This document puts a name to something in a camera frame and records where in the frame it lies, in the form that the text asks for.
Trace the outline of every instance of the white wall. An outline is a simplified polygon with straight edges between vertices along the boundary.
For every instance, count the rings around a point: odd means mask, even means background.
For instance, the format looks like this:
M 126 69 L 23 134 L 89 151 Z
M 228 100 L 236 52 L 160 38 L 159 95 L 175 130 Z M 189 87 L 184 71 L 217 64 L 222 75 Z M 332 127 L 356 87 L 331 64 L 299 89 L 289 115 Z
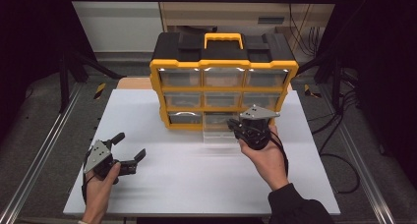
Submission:
M 163 32 L 156 2 L 73 2 L 94 52 L 152 52 Z

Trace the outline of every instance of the metal bracket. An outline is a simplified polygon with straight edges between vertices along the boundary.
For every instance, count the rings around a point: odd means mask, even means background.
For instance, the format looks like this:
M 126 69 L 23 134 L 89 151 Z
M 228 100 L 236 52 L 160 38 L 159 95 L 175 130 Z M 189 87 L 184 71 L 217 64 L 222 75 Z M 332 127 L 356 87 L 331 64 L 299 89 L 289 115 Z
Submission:
M 266 108 L 259 107 L 257 105 L 252 106 L 251 108 L 240 114 L 240 118 L 249 120 L 269 119 L 275 117 L 279 117 L 278 112 L 273 112 Z
M 96 140 L 94 146 L 91 149 L 91 154 L 87 161 L 84 173 L 86 174 L 95 166 L 97 166 L 102 160 L 111 155 L 110 149 L 101 141 Z

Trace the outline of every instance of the hand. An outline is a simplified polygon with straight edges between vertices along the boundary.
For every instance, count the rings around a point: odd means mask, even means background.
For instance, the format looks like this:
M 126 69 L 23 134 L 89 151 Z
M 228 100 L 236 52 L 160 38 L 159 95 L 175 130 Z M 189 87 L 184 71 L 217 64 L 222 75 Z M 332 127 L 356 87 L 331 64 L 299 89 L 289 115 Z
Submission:
M 101 223 L 108 207 L 113 182 L 119 176 L 120 162 L 113 165 L 107 177 L 101 181 L 94 176 L 93 171 L 87 173 L 87 205 L 83 221 L 89 224 Z
M 269 126 L 269 129 L 278 135 L 276 126 Z M 267 146 L 261 150 L 253 150 L 243 140 L 239 140 L 239 144 L 242 153 L 251 159 L 261 177 L 273 191 L 288 185 L 284 158 L 276 144 L 269 141 Z

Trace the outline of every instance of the white table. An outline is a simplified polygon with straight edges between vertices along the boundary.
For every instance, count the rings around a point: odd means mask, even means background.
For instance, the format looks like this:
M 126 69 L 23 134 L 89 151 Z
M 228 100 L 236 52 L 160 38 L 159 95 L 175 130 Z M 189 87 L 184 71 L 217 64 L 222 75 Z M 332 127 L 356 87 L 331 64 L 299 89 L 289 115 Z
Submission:
M 276 119 L 289 160 L 289 181 L 304 198 L 330 214 L 337 202 L 315 147 L 296 91 L 289 91 Z M 168 131 L 150 89 L 114 89 L 93 141 L 126 137 L 113 146 L 115 159 L 131 160 L 145 148 L 137 174 L 120 177 L 107 213 L 120 216 L 268 216 L 270 189 L 238 143 L 204 144 L 202 132 Z M 82 171 L 64 209 L 83 215 Z

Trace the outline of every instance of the person's arm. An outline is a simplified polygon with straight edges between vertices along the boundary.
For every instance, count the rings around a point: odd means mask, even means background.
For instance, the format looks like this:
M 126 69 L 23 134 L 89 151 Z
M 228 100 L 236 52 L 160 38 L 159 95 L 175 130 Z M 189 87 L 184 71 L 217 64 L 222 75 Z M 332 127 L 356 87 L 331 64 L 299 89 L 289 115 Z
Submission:
M 107 177 L 102 181 L 95 177 L 92 171 L 87 173 L 89 181 L 87 184 L 87 203 L 82 222 L 88 224 L 101 223 L 101 219 L 107 211 L 113 182 L 119 176 L 119 172 L 120 163 L 118 162 L 113 165 Z
M 269 128 L 278 135 L 276 126 Z M 303 199 L 288 182 L 282 153 L 272 141 L 261 150 L 253 150 L 242 140 L 239 144 L 272 190 L 268 196 L 272 212 L 269 223 L 333 223 L 320 202 Z

